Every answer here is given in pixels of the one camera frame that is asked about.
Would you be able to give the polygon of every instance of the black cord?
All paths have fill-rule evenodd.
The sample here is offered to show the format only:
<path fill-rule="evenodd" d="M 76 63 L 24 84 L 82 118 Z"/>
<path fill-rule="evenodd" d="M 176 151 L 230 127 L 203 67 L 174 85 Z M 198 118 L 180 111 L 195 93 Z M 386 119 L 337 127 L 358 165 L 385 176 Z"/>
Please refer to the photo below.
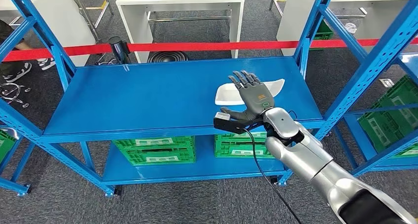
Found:
<path fill-rule="evenodd" d="M 243 130 L 245 130 L 245 132 L 247 132 L 248 135 L 251 138 L 251 142 L 252 142 L 252 155 L 254 156 L 254 161 L 255 161 L 255 164 L 258 167 L 258 170 L 260 170 L 261 174 L 266 179 L 267 183 L 269 183 L 270 187 L 276 192 L 276 194 L 279 196 L 280 200 L 286 205 L 287 209 L 292 213 L 292 215 L 296 219 L 296 221 L 299 224 L 302 224 L 301 221 L 299 220 L 299 218 L 294 213 L 294 211 L 290 208 L 290 206 L 286 202 L 286 200 L 281 196 L 281 194 L 279 193 L 279 191 L 273 186 L 273 184 L 270 182 L 269 178 L 267 178 L 266 174 L 264 174 L 263 170 L 260 167 L 260 164 L 258 164 L 257 156 L 255 155 L 255 141 L 254 141 L 254 137 L 252 136 L 251 132 L 249 132 L 246 128 L 244 128 Z"/>
<path fill-rule="evenodd" d="M 292 112 L 295 114 L 295 119 L 297 119 L 298 118 L 298 115 L 296 114 L 296 112 L 294 110 L 290 110 L 289 111 L 289 114 L 292 113 Z"/>

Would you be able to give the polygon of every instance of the black object on floor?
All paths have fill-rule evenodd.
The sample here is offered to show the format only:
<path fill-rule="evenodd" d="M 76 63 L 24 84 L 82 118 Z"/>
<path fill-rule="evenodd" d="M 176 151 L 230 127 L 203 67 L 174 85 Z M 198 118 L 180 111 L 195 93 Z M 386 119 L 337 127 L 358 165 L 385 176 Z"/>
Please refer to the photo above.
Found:
<path fill-rule="evenodd" d="M 148 58 L 148 63 L 188 61 L 186 53 L 182 51 L 157 51 Z"/>

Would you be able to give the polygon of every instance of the white label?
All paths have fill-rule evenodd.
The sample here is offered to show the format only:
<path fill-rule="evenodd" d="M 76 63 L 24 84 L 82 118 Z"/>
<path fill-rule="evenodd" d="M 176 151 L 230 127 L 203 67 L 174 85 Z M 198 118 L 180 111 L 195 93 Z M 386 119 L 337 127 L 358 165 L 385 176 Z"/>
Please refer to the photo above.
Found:
<path fill-rule="evenodd" d="M 178 161 L 177 156 L 147 157 L 146 162 Z"/>
<path fill-rule="evenodd" d="M 397 96 L 394 97 L 393 99 L 391 99 L 393 104 L 395 106 L 400 106 L 400 105 L 405 105 L 405 103 L 402 101 L 402 99 Z M 418 118 L 415 117 L 414 114 L 412 114 L 411 110 L 408 108 L 405 109 L 400 109 L 399 110 L 401 112 L 401 114 L 403 115 L 403 117 L 407 120 L 407 122 L 413 127 L 417 127 L 418 126 Z"/>
<path fill-rule="evenodd" d="M 172 138 L 166 139 L 135 139 L 137 146 L 153 145 L 153 144 L 173 144 Z"/>
<path fill-rule="evenodd" d="M 266 132 L 255 132 L 255 133 L 251 133 L 253 137 L 265 137 L 266 136 Z M 243 134 L 234 134 L 233 137 L 235 138 L 240 138 L 240 137 L 249 137 L 248 133 L 243 133 Z"/>
<path fill-rule="evenodd" d="M 232 155 L 252 155 L 252 150 L 232 150 Z M 256 150 L 256 155 L 263 155 L 263 150 Z"/>
<path fill-rule="evenodd" d="M 372 127 L 372 129 L 375 131 L 375 133 L 378 136 L 380 142 L 384 146 L 390 144 L 389 139 L 386 137 L 386 135 L 384 134 L 384 132 L 382 131 L 380 126 L 377 124 L 376 120 L 374 118 L 371 118 L 371 119 L 368 120 L 368 122 L 369 122 L 370 126 Z"/>
<path fill-rule="evenodd" d="M 395 85 L 389 78 L 380 79 L 380 82 L 382 82 L 385 87 L 393 87 Z"/>

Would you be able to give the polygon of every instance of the gray carpet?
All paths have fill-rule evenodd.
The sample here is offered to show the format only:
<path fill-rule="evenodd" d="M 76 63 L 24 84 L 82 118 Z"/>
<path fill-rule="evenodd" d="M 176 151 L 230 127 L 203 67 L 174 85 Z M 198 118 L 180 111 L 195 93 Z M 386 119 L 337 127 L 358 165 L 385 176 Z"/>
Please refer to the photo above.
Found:
<path fill-rule="evenodd" d="M 86 6 L 100 6 L 103 2 L 103 0 L 82 1 Z M 111 0 L 115 15 L 111 16 L 107 12 L 98 27 L 98 32 L 104 41 L 111 36 L 120 36 L 128 40 L 114 1 Z M 268 5 L 269 0 L 245 0 L 241 40 L 275 40 L 280 17 L 277 11 L 269 11 Z M 355 10 L 337 9 L 337 11 L 346 13 Z M 90 14 L 96 19 L 99 11 L 91 10 Z M 225 14 L 225 12 L 159 12 L 153 13 L 151 17 L 217 14 Z M 156 42 L 228 40 L 226 20 L 159 23 L 152 24 L 151 28 Z M 26 39 L 33 46 L 41 47 L 34 34 L 28 34 Z M 231 57 L 228 51 L 187 54 L 191 60 Z M 240 51 L 239 57 L 277 55 L 280 55 L 280 52 L 276 50 L 248 50 Z M 93 64 L 97 59 L 98 56 L 91 56 L 89 64 Z M 357 67 L 358 62 L 347 49 L 326 49 L 310 53 L 306 81 L 322 112 L 331 105 Z M 403 75 L 399 67 L 393 66 L 380 78 L 390 78 L 396 82 Z M 19 83 L 33 89 L 32 92 L 22 96 L 22 100 L 31 105 L 26 109 L 18 104 L 13 106 L 37 126 L 44 128 L 62 96 L 56 69 L 42 72 L 34 68 L 27 76 L 20 79 Z M 386 88 L 377 81 L 353 107 L 367 108 L 385 91 Z M 362 162 L 347 129 L 343 124 L 339 127 L 358 162 Z M 336 161 L 344 168 L 350 169 L 335 136 L 329 136 L 323 142 Z M 5 177 L 11 175 L 13 167 L 27 145 L 27 141 L 24 141 L 18 148 L 10 166 L 5 170 Z M 78 144 L 63 146 L 83 159 Z M 93 142 L 90 148 L 96 169 L 101 171 L 107 156 L 108 142 Z M 418 216 L 418 194 L 414 191 L 417 178 L 417 171 L 375 172 L 361 177 L 367 183 L 387 192 L 414 216 Z M 0 223 L 296 223 L 262 178 L 130 185 L 123 187 L 121 197 L 105 198 L 101 190 L 41 149 L 35 148 L 19 181 L 31 183 L 32 193 L 25 197 L 16 197 L 15 193 L 0 189 L 2 204 Z M 279 191 L 302 223 L 336 223 L 330 210 L 315 191 L 297 177 L 293 176 L 288 181 L 288 186 L 280 187 Z"/>

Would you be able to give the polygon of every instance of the white table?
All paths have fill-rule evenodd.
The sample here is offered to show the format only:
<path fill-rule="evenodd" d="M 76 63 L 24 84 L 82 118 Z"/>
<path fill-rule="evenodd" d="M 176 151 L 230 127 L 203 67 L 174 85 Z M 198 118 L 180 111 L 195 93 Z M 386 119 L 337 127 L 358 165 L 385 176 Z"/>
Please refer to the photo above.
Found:
<path fill-rule="evenodd" d="M 380 38 L 408 0 L 331 0 L 330 7 L 367 10 L 357 27 L 355 37 Z M 314 0 L 287 0 L 277 32 L 277 40 L 299 40 Z M 282 49 L 283 55 L 293 55 L 295 49 Z"/>
<path fill-rule="evenodd" d="M 244 0 L 116 0 L 131 43 L 152 43 L 146 13 L 149 11 L 231 10 L 229 40 L 239 42 Z M 238 57 L 238 50 L 232 50 Z M 149 52 L 135 52 L 139 63 L 146 63 Z"/>
<path fill-rule="evenodd" d="M 94 45 L 93 34 L 73 0 L 32 0 L 46 24 L 63 47 Z M 0 16 L 16 17 L 20 13 L 11 0 L 0 0 Z M 76 66 L 84 66 L 90 55 L 70 56 Z"/>

